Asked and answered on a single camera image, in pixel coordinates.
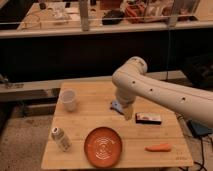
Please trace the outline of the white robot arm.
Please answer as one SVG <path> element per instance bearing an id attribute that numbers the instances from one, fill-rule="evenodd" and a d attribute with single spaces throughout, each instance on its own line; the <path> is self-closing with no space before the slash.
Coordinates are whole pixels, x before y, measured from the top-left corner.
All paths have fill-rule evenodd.
<path id="1" fill-rule="evenodd" d="M 113 73 L 115 97 L 123 108 L 139 96 L 213 128 L 213 92 L 147 77 L 147 69 L 141 57 L 133 56 Z"/>

